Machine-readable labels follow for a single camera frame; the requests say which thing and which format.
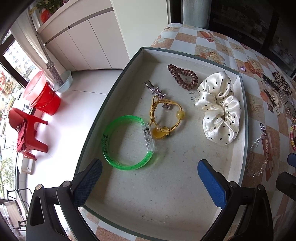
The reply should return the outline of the black beaded barrette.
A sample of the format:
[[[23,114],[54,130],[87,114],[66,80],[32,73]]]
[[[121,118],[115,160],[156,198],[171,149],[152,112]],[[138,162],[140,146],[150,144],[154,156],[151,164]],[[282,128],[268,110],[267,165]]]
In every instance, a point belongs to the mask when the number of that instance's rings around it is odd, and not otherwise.
[[[269,79],[267,76],[262,75],[262,79],[264,80],[265,83],[267,83],[269,86],[271,86],[271,88],[278,90],[277,85],[271,79]]]

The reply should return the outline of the potted plant red pot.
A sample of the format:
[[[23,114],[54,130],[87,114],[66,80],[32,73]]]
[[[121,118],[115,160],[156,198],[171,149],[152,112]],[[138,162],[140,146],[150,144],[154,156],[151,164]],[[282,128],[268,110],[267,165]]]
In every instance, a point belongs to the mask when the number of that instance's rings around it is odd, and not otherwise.
[[[29,14],[32,15],[35,11],[39,11],[40,20],[45,23],[53,13],[55,13],[62,5],[63,0],[41,0],[37,1],[36,5],[29,10]]]

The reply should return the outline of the green plastic bangle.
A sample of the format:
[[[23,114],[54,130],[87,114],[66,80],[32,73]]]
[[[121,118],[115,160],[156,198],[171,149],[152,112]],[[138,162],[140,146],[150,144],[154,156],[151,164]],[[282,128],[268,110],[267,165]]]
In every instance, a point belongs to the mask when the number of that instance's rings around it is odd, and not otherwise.
[[[112,121],[103,132],[101,143],[106,161],[123,171],[142,168],[154,154],[149,125],[135,115],[124,115]]]

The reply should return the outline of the checkered floral tablecloth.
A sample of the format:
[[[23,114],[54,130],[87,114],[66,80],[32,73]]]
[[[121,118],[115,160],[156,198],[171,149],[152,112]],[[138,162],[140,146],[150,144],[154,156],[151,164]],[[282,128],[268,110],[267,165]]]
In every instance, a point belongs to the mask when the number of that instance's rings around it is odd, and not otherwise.
[[[295,221],[295,202],[277,190],[276,180],[282,172],[295,174],[287,163],[292,151],[289,118],[280,109],[277,115],[263,91],[270,88],[262,75],[272,78],[280,68],[267,57],[220,33],[181,24],[168,25],[152,44],[152,48],[181,52],[237,71],[243,81],[248,117],[248,143],[243,179],[246,187],[262,184],[267,190],[273,217],[274,239],[281,240]],[[148,240],[119,230],[83,206],[81,213],[100,240]]]

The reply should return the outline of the silver rhinestone hair clip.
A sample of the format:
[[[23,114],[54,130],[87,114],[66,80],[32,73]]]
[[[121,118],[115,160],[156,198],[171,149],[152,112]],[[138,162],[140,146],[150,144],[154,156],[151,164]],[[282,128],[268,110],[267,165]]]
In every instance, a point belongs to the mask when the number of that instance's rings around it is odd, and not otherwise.
[[[154,87],[149,80],[145,82],[145,85],[153,95],[156,95],[159,99],[165,99],[166,94],[162,93],[158,87]],[[163,103],[163,108],[171,110],[171,104]]]

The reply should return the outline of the leopard print scrunchie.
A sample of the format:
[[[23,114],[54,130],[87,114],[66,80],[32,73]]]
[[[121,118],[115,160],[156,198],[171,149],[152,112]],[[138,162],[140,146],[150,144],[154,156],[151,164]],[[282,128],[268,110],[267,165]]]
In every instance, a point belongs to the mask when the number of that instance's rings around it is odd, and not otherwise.
[[[274,82],[280,87],[280,89],[286,95],[292,95],[292,91],[290,89],[290,85],[286,82],[285,78],[278,72],[273,72]]]

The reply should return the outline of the light blue basin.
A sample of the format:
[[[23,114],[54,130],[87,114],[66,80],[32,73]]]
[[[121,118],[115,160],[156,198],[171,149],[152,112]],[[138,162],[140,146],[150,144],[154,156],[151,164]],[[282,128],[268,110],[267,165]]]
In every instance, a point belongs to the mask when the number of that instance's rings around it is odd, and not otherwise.
[[[53,88],[55,92],[64,93],[70,88],[73,82],[72,71],[65,71],[61,75],[61,79],[63,81],[63,85],[59,86],[58,84],[54,84]]]

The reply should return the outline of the red plastic bucket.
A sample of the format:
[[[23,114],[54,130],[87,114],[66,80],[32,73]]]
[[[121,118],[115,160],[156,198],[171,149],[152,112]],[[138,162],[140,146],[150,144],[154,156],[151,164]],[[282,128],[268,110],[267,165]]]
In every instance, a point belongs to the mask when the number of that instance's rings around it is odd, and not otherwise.
[[[23,93],[30,107],[36,108],[48,115],[54,115],[61,104],[61,98],[51,87],[44,71],[40,70],[27,84]]]

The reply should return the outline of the cream polka dot scrunchie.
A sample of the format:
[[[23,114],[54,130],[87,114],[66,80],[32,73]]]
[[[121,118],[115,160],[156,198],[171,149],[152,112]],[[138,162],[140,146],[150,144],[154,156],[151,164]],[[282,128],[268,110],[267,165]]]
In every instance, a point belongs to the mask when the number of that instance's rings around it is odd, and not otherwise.
[[[198,86],[195,106],[204,111],[206,138],[221,146],[229,145],[239,133],[241,105],[234,96],[232,82],[225,71],[206,77]]]

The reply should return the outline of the white low cabinet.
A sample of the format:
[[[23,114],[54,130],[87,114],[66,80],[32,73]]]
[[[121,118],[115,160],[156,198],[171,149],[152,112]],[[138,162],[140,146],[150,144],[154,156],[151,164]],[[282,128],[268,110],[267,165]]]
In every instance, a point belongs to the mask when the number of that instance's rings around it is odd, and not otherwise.
[[[68,1],[38,33],[67,70],[123,69],[130,60],[111,1]]]

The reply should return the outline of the grey shallow tray box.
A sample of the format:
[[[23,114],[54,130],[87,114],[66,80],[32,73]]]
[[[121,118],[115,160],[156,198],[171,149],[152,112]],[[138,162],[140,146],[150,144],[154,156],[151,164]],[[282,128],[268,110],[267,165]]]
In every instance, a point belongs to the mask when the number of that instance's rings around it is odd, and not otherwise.
[[[196,108],[197,90],[179,87],[169,64],[189,69],[202,81],[225,71],[241,104],[237,138],[221,146],[203,132],[204,112]],[[186,117],[166,138],[154,142],[150,161],[137,170],[123,171],[106,161],[101,139],[105,128],[124,115],[149,120],[150,81],[183,108]],[[248,120],[241,75],[226,66],[193,55],[157,48],[141,48],[130,60],[102,104],[86,138],[76,170],[94,159],[102,161],[102,175],[85,202],[85,209],[105,223],[148,240],[200,240],[220,212],[197,173],[207,160],[229,181],[241,183],[246,163]]]

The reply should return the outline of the black bow hair clip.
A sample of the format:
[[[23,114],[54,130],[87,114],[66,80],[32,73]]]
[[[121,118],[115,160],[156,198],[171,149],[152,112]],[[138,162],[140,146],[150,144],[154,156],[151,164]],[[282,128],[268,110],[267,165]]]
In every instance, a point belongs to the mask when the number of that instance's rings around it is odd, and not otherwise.
[[[266,89],[264,89],[263,91],[266,93],[266,95],[267,95],[268,98],[270,99],[270,101],[271,101],[273,107],[276,108],[276,103],[274,102],[274,99],[273,99],[273,97],[271,96],[271,94],[270,94]]]

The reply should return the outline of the clear large claw clip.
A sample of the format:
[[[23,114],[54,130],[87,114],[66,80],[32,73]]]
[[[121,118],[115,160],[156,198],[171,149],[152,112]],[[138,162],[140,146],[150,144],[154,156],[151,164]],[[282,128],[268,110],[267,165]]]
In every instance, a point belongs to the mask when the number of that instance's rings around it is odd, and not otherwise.
[[[284,108],[285,108],[285,111],[287,112],[287,114],[292,116],[293,118],[295,118],[295,107],[291,103],[288,96],[281,89],[279,89],[277,92],[278,92],[278,95],[281,99],[282,104],[284,105]]]

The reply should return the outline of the red plastic chair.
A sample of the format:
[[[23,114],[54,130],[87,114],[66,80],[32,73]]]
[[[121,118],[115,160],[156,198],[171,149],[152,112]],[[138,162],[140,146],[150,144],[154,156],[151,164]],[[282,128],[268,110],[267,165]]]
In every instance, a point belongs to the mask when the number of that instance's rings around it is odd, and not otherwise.
[[[18,132],[16,151],[24,155],[28,159],[37,160],[36,156],[31,153],[31,150],[39,152],[48,152],[48,146],[36,139],[37,131],[35,123],[47,125],[48,122],[39,117],[27,114],[18,108],[9,110],[9,124]]]

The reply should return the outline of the beige hair clip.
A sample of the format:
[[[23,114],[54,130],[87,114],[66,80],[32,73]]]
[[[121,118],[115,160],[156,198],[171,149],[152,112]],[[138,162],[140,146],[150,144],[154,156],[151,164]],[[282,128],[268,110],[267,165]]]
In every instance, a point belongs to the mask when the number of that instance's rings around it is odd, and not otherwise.
[[[276,113],[277,113],[277,115],[280,115],[281,101],[278,98],[278,95],[276,93],[272,93],[271,97],[273,99],[274,108],[276,109]]]

